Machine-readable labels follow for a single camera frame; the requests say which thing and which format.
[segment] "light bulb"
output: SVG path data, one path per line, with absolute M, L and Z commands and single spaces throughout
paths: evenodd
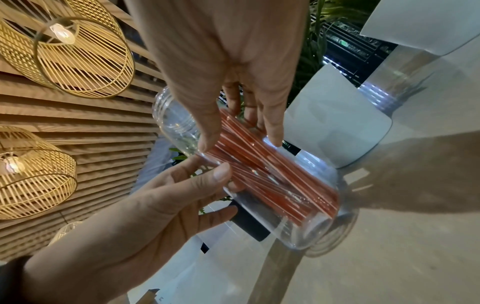
M 25 170 L 25 165 L 19 160 L 18 156 L 9 156 L 3 159 L 5 169 L 11 174 L 22 173 Z
M 55 23 L 54 25 L 50 26 L 50 30 L 61 42 L 68 45 L 75 43 L 75 34 L 73 34 L 70 30 L 67 30 L 63 25 Z

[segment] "bundle of straws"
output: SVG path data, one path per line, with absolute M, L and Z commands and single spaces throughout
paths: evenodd
M 263 142 L 226 108 L 220 114 L 222 133 L 207 155 L 228 162 L 237 185 L 297 225 L 318 211 L 335 217 L 340 204 L 334 189 Z

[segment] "glass jar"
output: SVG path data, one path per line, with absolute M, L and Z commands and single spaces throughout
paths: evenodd
M 222 133 L 207 153 L 198 150 L 195 120 L 168 87 L 155 97 L 153 118 L 185 155 L 200 155 L 211 167 L 228 162 L 232 180 L 244 190 L 225 191 L 286 246 L 309 247 L 328 231 L 340 208 L 336 171 L 318 158 L 295 158 L 274 147 L 258 129 L 219 107 Z

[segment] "black sleeve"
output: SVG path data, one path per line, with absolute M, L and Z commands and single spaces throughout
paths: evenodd
M 24 265 L 29 258 L 30 256 L 21 256 L 0 267 L 1 304 L 31 304 L 21 293 Z

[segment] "wooden slat wall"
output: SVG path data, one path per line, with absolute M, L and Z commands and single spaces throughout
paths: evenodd
M 122 22 L 131 17 L 100 0 Z M 133 41 L 131 50 L 152 59 Z M 0 59 L 0 124 L 21 127 L 60 147 L 77 161 L 78 188 L 43 213 L 0 221 L 0 260 L 33 254 L 65 224 L 84 220 L 128 196 L 158 137 L 152 102 L 165 83 L 153 65 L 137 61 L 132 86 L 112 99 L 84 99 L 40 86 Z

